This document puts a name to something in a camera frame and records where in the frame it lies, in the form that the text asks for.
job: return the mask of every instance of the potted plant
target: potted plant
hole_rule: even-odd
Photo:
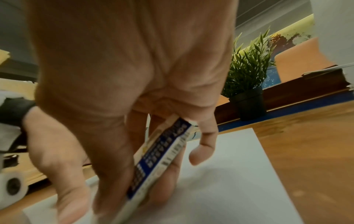
[[[274,50],[268,47],[265,33],[251,41],[251,44],[241,50],[235,39],[230,70],[226,78],[222,95],[229,98],[238,112],[241,120],[253,120],[266,114],[263,100],[262,84],[267,77],[267,69],[274,65],[271,54]]]

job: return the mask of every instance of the wooden desk surface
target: wooden desk surface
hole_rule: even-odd
[[[354,101],[223,133],[246,128],[256,132],[305,224],[354,223]],[[0,211],[0,223],[53,194],[49,187],[26,196]]]

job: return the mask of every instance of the artificial plant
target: artificial plant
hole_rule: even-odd
[[[241,50],[243,44],[236,48],[241,34],[235,39],[230,70],[221,93],[223,96],[230,98],[263,84],[268,67],[274,65],[271,54],[275,46],[268,47],[266,40],[268,32],[269,29],[261,33],[243,50]]]

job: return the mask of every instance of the black plant pot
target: black plant pot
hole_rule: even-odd
[[[253,120],[267,113],[261,86],[238,93],[236,96],[230,97],[229,101],[236,106],[242,121]]]

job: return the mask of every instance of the hand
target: hand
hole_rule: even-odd
[[[212,155],[237,0],[27,3],[41,69],[36,101],[91,159],[100,178],[96,213],[112,213],[124,201],[148,113],[152,127],[171,113],[196,121],[202,136],[190,162]],[[182,156],[151,190],[152,201],[170,197]]]
[[[90,206],[90,190],[82,172],[82,165],[89,163],[86,153],[64,125],[39,107],[33,107],[26,114],[23,126],[32,163],[57,191],[59,223],[73,223]]]

